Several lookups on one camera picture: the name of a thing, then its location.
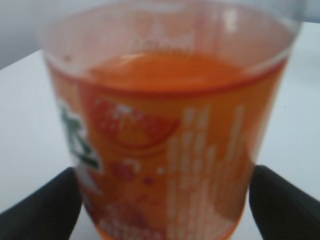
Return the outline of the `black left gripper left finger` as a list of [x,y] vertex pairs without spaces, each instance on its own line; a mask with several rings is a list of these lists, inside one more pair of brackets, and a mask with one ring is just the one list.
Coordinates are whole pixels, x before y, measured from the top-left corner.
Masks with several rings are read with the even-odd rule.
[[83,199],[68,167],[37,191],[0,214],[2,240],[68,240]]

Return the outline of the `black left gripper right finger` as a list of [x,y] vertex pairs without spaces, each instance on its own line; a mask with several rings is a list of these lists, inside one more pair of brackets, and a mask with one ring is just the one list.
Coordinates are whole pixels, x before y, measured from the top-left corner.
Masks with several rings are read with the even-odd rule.
[[256,165],[249,206],[264,240],[318,240],[320,202],[264,165]]

